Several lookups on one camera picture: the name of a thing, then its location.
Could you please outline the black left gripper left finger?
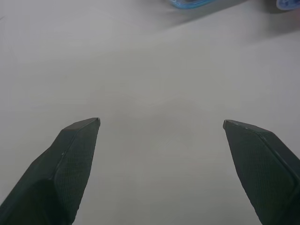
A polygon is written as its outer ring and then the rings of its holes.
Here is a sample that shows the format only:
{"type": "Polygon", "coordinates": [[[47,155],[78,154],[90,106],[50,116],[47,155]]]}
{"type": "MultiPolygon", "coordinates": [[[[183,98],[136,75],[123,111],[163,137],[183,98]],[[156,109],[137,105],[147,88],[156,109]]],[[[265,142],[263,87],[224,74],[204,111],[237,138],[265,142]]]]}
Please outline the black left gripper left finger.
{"type": "Polygon", "coordinates": [[[2,225],[71,225],[91,172],[99,118],[60,131],[0,206],[2,225]]]}

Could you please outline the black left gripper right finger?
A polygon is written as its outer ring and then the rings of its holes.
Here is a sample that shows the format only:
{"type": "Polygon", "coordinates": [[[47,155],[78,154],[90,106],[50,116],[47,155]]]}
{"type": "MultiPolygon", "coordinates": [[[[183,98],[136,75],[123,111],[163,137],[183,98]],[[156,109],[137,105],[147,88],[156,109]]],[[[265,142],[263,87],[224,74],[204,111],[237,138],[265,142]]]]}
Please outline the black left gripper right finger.
{"type": "Polygon", "coordinates": [[[234,120],[223,128],[234,166],[263,225],[300,223],[300,160],[271,131],[234,120]]]}

